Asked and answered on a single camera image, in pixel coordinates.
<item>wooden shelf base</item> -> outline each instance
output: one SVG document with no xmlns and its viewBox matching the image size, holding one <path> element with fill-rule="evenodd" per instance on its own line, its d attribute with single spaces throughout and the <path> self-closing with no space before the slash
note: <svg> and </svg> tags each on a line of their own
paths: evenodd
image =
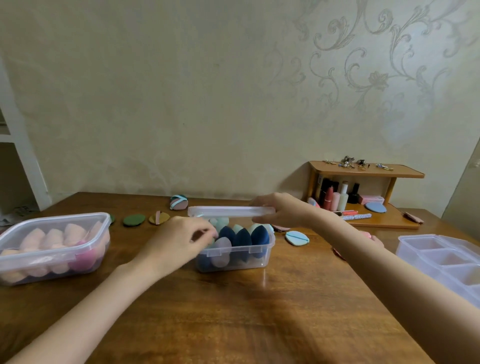
<svg viewBox="0 0 480 364">
<path fill-rule="evenodd" d="M 393 228 L 393 229 L 418 229 L 419 224 L 403 217 L 403 214 L 391 204 L 385 206 L 387 212 L 379 214 L 367 210 L 361 204 L 347 204 L 346 210 L 356 210 L 359 214 L 372 214 L 371 218 L 362 218 L 359 220 L 350 220 L 348 223 L 352 226 L 364 226 L 370 228 Z"/>
</svg>

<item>person's right hand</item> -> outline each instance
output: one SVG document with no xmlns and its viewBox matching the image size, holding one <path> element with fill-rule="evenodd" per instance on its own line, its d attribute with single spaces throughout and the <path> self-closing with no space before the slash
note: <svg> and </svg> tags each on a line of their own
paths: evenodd
<svg viewBox="0 0 480 364">
<path fill-rule="evenodd" d="M 285 228 L 307 227 L 311 216 L 318 209 L 290 194 L 278 192 L 258 196 L 250 202 L 250 206 L 271 206 L 276 210 L 276 213 L 271 215 L 254 217 L 253 222 L 278 225 Z"/>
</svg>

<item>hand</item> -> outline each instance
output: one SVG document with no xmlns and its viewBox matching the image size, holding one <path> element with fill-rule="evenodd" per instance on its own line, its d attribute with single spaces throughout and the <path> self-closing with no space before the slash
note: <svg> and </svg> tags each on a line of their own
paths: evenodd
<svg viewBox="0 0 480 364">
<path fill-rule="evenodd" d="M 258 224 L 272 224 L 285 228 L 307 227 L 310 216 L 318 208 L 302 202 L 290 194 L 273 193 L 258 196 L 250 202 L 250 206 L 272 206 L 276 213 L 257 216 L 252 219 Z"/>
<path fill-rule="evenodd" d="M 195 258 L 217 236 L 203 218 L 175 216 L 158 228 L 132 263 L 156 282 Z"/>
</svg>

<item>plastic container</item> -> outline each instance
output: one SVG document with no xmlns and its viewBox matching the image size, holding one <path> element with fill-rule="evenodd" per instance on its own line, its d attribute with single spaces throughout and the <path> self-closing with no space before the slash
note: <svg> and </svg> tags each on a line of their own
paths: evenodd
<svg viewBox="0 0 480 364">
<path fill-rule="evenodd" d="M 252 217 L 273 213 L 275 213 L 275 209 L 272 207 L 193 206 L 188 208 L 188 216 L 190 217 L 214 219 L 212 221 L 228 218 L 227 226 L 234 228 L 235 225 L 240 225 L 246 229 L 252 226 Z M 273 229 L 269 227 L 266 227 L 266 229 L 269 237 L 268 244 L 232 247 L 215 247 L 215 244 L 213 244 L 213 247 L 203 249 L 195 259 L 197 269 L 206 273 L 266 267 L 272 247 L 275 245 Z"/>
<path fill-rule="evenodd" d="M 110 243 L 110 215 L 35 218 L 0 235 L 0 284 L 13 286 L 96 270 Z"/>
<path fill-rule="evenodd" d="M 442 235 L 398 239 L 398 257 L 480 308 L 480 247 Z"/>
</svg>

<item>forearm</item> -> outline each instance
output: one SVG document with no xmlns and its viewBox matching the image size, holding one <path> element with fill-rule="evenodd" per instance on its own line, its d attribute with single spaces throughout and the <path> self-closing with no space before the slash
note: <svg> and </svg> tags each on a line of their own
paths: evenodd
<svg viewBox="0 0 480 364">
<path fill-rule="evenodd" d="M 436 363 L 480 363 L 480 311 L 325 210 L 307 225 L 352 269 Z"/>
<path fill-rule="evenodd" d="M 8 364 L 84 363 L 117 318 L 152 283 L 131 264 L 118 267 Z"/>
</svg>

